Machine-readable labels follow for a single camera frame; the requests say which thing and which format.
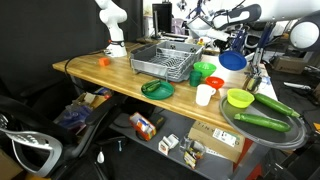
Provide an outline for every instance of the blue lid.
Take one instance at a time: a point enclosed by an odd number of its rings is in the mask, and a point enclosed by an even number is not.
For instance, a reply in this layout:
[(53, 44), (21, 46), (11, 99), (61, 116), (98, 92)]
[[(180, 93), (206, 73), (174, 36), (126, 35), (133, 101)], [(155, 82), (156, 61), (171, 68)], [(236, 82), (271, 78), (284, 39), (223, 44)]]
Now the blue lid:
[(219, 55), (220, 64), (226, 69), (238, 71), (247, 66), (247, 60), (236, 51), (225, 51)]

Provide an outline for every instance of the lime green bowl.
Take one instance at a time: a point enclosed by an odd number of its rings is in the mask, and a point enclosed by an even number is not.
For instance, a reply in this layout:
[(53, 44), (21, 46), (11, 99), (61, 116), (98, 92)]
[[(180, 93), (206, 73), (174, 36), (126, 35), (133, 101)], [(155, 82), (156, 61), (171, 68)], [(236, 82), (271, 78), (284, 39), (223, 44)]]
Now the lime green bowl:
[(208, 62), (196, 62), (193, 64), (193, 69), (196, 71), (202, 72), (202, 77), (206, 78), (210, 76), (214, 71), (216, 71), (217, 67)]
[(227, 95), (228, 102), (237, 108), (247, 108), (254, 101), (254, 96), (242, 89), (229, 89)]

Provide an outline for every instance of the green plate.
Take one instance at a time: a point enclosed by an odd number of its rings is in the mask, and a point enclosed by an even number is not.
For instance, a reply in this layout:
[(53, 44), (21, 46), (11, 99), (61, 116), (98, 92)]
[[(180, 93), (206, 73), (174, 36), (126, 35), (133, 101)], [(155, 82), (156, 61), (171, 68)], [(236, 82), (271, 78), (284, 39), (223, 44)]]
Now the green plate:
[(142, 94), (149, 98), (149, 99), (153, 99), (153, 100), (161, 100), (161, 99), (166, 99), (168, 97), (170, 97), (173, 92), (174, 92), (174, 88), (170, 83), (167, 83), (165, 81), (160, 81), (161, 85), (158, 89), (156, 89), (153, 92), (142, 92)]

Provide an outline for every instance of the table leg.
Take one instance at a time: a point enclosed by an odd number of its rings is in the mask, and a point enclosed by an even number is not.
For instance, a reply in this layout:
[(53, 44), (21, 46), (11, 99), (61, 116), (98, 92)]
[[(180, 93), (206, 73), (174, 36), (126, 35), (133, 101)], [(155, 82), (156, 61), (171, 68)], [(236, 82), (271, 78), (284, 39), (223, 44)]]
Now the table leg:
[(270, 147), (253, 142), (230, 179), (243, 180), (250, 175), (252, 170), (261, 162), (262, 158), (269, 152)]

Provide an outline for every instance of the green cup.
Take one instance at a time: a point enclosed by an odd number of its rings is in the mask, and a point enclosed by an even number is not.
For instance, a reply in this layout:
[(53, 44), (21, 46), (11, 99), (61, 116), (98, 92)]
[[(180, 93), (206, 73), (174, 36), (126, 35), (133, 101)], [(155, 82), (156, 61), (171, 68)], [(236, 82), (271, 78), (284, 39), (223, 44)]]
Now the green cup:
[(192, 87), (197, 87), (201, 81), (202, 72), (200, 71), (191, 71), (189, 76), (189, 84)]

